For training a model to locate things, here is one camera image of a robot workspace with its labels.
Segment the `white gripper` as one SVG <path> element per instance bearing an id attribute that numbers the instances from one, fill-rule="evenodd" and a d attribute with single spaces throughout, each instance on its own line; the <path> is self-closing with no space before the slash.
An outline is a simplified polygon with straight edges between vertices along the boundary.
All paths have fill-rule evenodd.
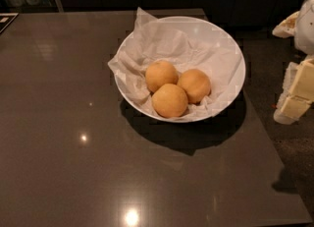
<path id="1" fill-rule="evenodd" d="M 272 30 L 280 38 L 294 36 L 295 47 L 307 55 L 314 54 L 314 0 L 306 0 Z M 297 122 L 314 103 L 314 58 L 306 57 L 299 64 L 290 62 L 286 69 L 283 93 L 274 112 L 274 120 L 291 125 Z"/>

